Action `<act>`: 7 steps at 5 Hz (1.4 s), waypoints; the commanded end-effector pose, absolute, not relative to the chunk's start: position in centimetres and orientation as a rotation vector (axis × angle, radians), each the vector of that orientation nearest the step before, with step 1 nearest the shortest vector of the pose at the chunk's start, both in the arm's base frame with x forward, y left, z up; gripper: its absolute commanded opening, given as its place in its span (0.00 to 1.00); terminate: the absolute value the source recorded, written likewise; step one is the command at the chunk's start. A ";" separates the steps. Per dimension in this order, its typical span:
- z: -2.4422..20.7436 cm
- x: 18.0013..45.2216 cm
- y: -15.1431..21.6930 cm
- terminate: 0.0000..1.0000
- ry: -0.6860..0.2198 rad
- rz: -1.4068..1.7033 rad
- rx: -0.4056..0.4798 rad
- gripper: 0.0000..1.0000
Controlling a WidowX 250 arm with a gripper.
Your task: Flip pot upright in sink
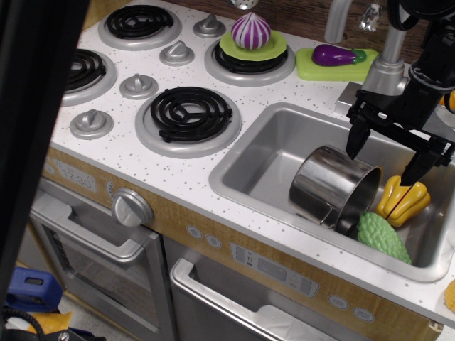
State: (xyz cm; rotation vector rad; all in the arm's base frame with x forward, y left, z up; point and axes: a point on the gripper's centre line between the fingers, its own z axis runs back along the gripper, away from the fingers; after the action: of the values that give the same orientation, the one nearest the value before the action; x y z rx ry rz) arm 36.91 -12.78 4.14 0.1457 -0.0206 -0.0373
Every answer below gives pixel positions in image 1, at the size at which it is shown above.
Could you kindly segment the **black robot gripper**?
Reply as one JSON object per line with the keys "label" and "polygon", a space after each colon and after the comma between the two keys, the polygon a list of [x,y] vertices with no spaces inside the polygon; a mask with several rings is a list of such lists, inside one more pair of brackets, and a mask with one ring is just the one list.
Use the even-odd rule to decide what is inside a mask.
{"label": "black robot gripper", "polygon": [[426,175],[438,161],[437,144],[454,143],[442,132],[428,131],[429,142],[413,137],[411,130],[422,130],[440,99],[454,89],[454,67],[431,63],[414,63],[409,69],[409,82],[401,95],[389,96],[359,90],[348,110],[352,127],[346,153],[355,159],[373,129],[416,151],[401,176],[402,186],[411,186]]}

